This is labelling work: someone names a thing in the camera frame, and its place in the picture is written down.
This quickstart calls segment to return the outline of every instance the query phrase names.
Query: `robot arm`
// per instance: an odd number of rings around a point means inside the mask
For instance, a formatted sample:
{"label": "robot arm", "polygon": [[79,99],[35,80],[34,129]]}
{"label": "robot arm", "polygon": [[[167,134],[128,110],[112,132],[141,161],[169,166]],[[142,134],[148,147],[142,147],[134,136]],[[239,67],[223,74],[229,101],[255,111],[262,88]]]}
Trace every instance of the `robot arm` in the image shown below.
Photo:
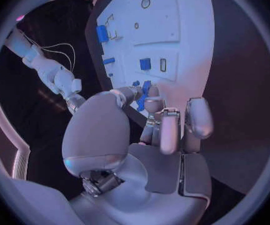
{"label": "robot arm", "polygon": [[69,111],[74,114],[85,99],[77,93],[82,90],[81,80],[55,60],[47,59],[39,46],[31,44],[16,27],[8,36],[5,45],[22,62],[35,69],[41,81],[55,94],[66,100]]}

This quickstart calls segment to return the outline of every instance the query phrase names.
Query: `white cable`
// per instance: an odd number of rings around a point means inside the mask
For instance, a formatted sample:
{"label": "white cable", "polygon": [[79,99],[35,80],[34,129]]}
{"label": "white cable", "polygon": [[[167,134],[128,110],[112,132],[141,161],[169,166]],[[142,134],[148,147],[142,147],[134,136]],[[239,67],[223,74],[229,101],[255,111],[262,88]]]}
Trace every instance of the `white cable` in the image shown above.
{"label": "white cable", "polygon": [[[73,72],[73,69],[74,69],[74,65],[75,65],[75,51],[74,51],[74,48],[71,44],[69,43],[59,43],[59,44],[56,44],[56,45],[52,45],[52,46],[40,46],[38,43],[36,43],[34,40],[30,39],[23,31],[19,30],[21,33],[23,33],[23,35],[25,36],[26,39],[28,39],[31,43],[35,44],[36,46],[38,46],[40,49],[44,50],[44,51],[47,51],[47,52],[50,52],[50,53],[56,53],[56,54],[63,54],[64,56],[67,57],[67,59],[69,60],[69,64],[70,64],[70,71]],[[72,62],[69,58],[69,56],[64,53],[64,52],[61,52],[61,51],[53,51],[53,50],[48,50],[48,49],[45,49],[45,48],[52,48],[52,47],[55,47],[55,46],[58,46],[58,45],[69,45],[72,50],[73,50],[73,65],[72,65]]]}

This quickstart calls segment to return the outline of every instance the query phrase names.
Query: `hole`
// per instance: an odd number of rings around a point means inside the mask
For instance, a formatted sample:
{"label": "hole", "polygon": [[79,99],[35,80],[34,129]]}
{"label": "hole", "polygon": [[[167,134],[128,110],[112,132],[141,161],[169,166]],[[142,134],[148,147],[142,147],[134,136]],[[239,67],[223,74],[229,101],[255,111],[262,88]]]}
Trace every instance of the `hole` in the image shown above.
{"label": "hole", "polygon": [[150,5],[150,0],[142,0],[142,2],[141,2],[142,8],[146,9],[149,7],[149,5]]}
{"label": "hole", "polygon": [[160,70],[161,70],[161,72],[166,71],[166,59],[165,58],[160,59]]}

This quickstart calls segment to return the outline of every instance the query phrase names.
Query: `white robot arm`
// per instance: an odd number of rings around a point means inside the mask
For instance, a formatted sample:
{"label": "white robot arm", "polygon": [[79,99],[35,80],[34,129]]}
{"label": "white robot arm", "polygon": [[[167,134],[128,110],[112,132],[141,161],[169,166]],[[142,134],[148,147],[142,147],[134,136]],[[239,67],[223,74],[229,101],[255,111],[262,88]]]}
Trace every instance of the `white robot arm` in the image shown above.
{"label": "white robot arm", "polygon": [[8,36],[5,45],[22,62],[35,69],[41,81],[55,94],[61,94],[66,100],[69,111],[74,114],[85,99],[77,93],[82,90],[81,80],[55,60],[47,59],[40,47],[31,44],[16,27]]}

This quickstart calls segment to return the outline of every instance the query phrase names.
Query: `wire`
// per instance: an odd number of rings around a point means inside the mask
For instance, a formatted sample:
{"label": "wire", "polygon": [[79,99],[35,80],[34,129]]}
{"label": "wire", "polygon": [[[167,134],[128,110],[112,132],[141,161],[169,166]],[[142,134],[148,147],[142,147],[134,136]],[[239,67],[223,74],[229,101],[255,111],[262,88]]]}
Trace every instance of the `wire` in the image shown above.
{"label": "wire", "polygon": [[[74,66],[75,66],[75,50],[73,48],[73,46],[69,43],[66,43],[66,42],[62,42],[62,43],[58,43],[58,44],[55,44],[55,45],[52,45],[52,46],[40,46],[38,43],[36,43],[34,40],[30,39],[23,31],[19,30],[21,33],[23,33],[23,35],[25,36],[26,39],[28,39],[31,43],[35,44],[36,46],[38,46],[39,48],[41,48],[42,50],[44,51],[47,51],[47,52],[50,52],[50,53],[56,53],[56,54],[63,54],[64,56],[67,57],[67,59],[69,60],[69,64],[70,64],[70,71],[73,72],[74,70]],[[61,51],[53,51],[53,50],[48,50],[46,48],[52,48],[52,47],[56,47],[56,46],[59,46],[59,45],[68,45],[71,47],[72,51],[73,51],[73,64],[69,58],[69,56],[64,53],[64,52],[61,52]]]}

